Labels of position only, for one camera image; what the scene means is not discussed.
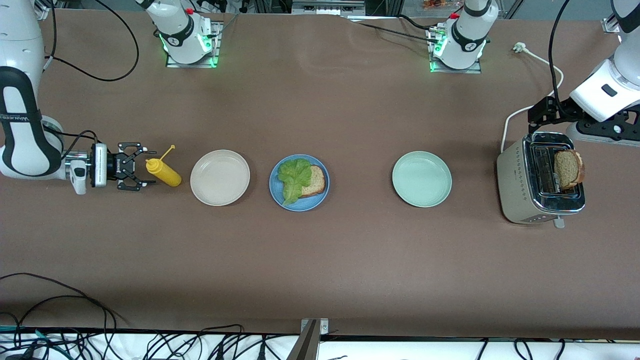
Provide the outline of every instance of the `bread slice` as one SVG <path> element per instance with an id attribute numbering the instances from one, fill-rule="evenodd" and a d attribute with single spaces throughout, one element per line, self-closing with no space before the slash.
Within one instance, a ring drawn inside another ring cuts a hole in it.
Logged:
<path id="1" fill-rule="evenodd" d="M 584 163 L 575 150 L 557 152 L 554 171 L 558 175 L 562 190 L 573 188 L 584 180 Z"/>
<path id="2" fill-rule="evenodd" d="M 301 198 L 322 193 L 325 186 L 326 181 L 324 180 L 324 172 L 319 166 L 311 165 L 311 185 L 303 186 Z"/>

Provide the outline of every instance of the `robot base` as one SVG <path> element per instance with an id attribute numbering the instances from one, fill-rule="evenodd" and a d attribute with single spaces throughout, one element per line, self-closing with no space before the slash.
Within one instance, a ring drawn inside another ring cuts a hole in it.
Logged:
<path id="1" fill-rule="evenodd" d="M 224 28 L 224 23 L 222 21 L 210 21 L 209 19 L 205 18 L 203 28 L 203 35 L 211 36 L 211 38 L 203 40 L 203 46 L 210 47 L 211 51 L 207 53 L 202 59 L 190 64 L 179 63 L 167 53 L 166 67 L 190 69 L 214 69 L 218 67 L 218 56 L 220 55 L 220 45 L 222 43 L 221 31 Z"/>
<path id="2" fill-rule="evenodd" d="M 434 52 L 436 51 L 436 47 L 440 45 L 440 41 L 442 41 L 443 33 L 438 31 L 439 28 L 444 27 L 444 23 L 441 22 L 437 27 L 431 28 L 429 30 L 425 30 L 425 34 L 427 38 L 434 38 L 438 40 L 437 43 L 429 43 L 429 68 L 431 72 L 448 72 L 453 74 L 480 74 L 482 73 L 482 69 L 480 68 L 480 61 L 476 60 L 476 62 L 466 69 L 453 69 L 450 68 L 442 62 L 439 58 L 434 56 Z"/>

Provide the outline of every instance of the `white plate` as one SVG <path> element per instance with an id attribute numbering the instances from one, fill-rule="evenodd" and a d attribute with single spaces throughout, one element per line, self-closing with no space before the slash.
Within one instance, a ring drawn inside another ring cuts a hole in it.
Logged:
<path id="1" fill-rule="evenodd" d="M 191 191 L 207 205 L 229 205 L 249 187 L 250 174 L 249 164 L 237 152 L 212 151 L 193 167 Z"/>

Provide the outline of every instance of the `toaster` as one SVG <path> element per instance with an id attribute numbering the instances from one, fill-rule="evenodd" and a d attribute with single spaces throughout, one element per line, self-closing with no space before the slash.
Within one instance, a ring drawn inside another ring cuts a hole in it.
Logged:
<path id="1" fill-rule="evenodd" d="M 555 154 L 569 149 L 573 142 L 565 134 L 535 132 L 498 156 L 500 203 L 509 221 L 537 224 L 552 220 L 561 229 L 564 216 L 584 208 L 582 184 L 562 190 L 554 172 Z"/>

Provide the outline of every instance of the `plate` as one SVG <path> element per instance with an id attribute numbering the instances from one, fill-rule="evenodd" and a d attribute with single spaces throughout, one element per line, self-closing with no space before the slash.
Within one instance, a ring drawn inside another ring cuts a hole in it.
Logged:
<path id="1" fill-rule="evenodd" d="M 291 159 L 307 159 L 309 160 L 311 165 L 319 166 L 324 173 L 324 180 L 326 181 L 326 186 L 324 187 L 324 191 L 322 193 L 319 193 L 317 195 L 313 195 L 310 197 L 305 197 L 303 199 L 298 199 L 298 201 L 294 202 L 293 204 L 282 205 L 282 203 L 284 202 L 284 195 L 282 195 L 282 190 L 284 189 L 284 183 L 278 179 L 278 169 L 280 168 L 280 165 L 283 162 Z M 273 200 L 275 200 L 275 202 L 277 202 L 278 205 L 280 205 L 281 207 L 289 211 L 307 211 L 320 205 L 320 203 L 326 197 L 326 194 L 329 192 L 329 184 L 330 184 L 329 171 L 326 170 L 326 167 L 324 167 L 324 164 L 322 164 L 320 160 L 314 158 L 313 156 L 304 155 L 304 154 L 291 155 L 280 160 L 280 162 L 277 163 L 276 166 L 271 171 L 271 176 L 269 177 L 269 190 L 271 191 L 271 196 L 273 197 Z"/>
<path id="2" fill-rule="evenodd" d="M 436 206 L 451 192 L 449 167 L 426 151 L 409 152 L 398 159 L 392 178 L 397 194 L 419 208 Z"/>
<path id="3" fill-rule="evenodd" d="M 249 187 L 249 164 L 237 152 L 216 150 L 202 156 L 191 171 L 191 191 L 211 206 L 224 206 L 240 199 Z"/>

